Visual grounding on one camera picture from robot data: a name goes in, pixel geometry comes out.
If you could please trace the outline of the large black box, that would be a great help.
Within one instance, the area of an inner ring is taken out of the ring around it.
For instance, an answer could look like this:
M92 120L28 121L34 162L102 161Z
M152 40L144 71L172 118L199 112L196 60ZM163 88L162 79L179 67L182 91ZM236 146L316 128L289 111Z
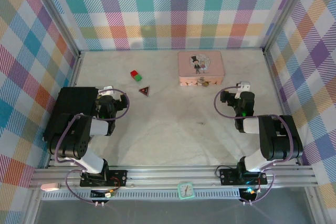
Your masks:
M44 131L44 141L51 137L51 131L56 125L58 117L63 114L96 116L95 100L98 96L98 89L95 87L63 87L58 93L54 108L51 112L48 124Z

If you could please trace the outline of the pink cartoon tin box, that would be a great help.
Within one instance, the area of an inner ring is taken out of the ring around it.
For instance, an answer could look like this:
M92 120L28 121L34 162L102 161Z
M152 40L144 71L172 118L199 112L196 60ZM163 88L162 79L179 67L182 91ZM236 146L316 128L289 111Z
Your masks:
M180 51L177 56L181 86L202 86L200 77L209 81L209 86L222 84L225 70L220 51Z

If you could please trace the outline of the small mint green clock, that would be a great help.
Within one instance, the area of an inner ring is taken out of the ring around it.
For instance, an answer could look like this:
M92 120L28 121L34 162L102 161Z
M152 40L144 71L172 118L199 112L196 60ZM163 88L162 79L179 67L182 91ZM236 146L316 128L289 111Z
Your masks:
M194 187L191 182L182 182L177 186L178 196L181 200L195 197Z

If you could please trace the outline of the small white pink device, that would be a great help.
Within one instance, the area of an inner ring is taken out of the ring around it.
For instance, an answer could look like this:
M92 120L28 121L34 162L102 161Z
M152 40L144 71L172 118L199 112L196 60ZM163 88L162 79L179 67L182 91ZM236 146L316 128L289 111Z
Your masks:
M40 186L40 189L46 192L49 191L55 191L60 189L60 183L48 183L48 184L42 184Z

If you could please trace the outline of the colourful plaid cloth backdrop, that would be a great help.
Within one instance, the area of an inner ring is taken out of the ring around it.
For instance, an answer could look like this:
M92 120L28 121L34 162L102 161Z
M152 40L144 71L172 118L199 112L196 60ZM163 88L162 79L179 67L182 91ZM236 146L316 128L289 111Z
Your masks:
M264 47L289 0L53 2L81 50L130 50ZM336 0L298 0L268 59L336 224ZM75 61L42 0L0 0L0 224L19 223Z

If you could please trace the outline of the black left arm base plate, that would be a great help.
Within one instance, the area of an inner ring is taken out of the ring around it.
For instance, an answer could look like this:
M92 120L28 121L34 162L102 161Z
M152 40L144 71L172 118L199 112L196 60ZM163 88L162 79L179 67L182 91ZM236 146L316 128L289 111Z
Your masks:
M105 170L99 174L82 173L80 187L125 187L126 170Z

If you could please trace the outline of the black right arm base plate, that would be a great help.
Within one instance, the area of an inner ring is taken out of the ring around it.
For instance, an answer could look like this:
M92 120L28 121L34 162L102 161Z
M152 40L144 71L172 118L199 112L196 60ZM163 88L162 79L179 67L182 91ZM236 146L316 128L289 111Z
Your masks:
M257 186L267 185L267 176L261 172L240 172L238 169L220 169L222 186Z

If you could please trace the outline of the aluminium frame rail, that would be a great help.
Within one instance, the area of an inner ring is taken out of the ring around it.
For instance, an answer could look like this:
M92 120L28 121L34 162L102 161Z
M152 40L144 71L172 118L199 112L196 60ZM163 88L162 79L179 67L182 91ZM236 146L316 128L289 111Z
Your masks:
M65 189L65 177L73 168L54 166L37 169L30 182L29 189L39 189L43 184L56 183ZM221 180L215 175L215 166L120 166L112 169L126 170L125 185L122 189L176 189L177 185L190 182L195 189L220 188ZM267 188L274 181L273 188L314 187L317 179L310 166L279 165L266 170L264 178Z

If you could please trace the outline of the aluminium frame post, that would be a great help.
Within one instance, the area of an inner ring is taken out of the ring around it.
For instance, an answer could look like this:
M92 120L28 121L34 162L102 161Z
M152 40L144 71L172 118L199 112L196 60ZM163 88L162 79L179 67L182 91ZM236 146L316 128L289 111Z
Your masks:
M64 40L78 59L84 56L88 46L66 0L42 0Z
M297 2L299 0L286 0L281 13L275 22L273 29L270 32L270 35L266 41L266 44L263 46L263 53L266 56L267 53L270 51L273 44L276 42L283 26L285 25L288 17L292 13L293 9L295 8Z

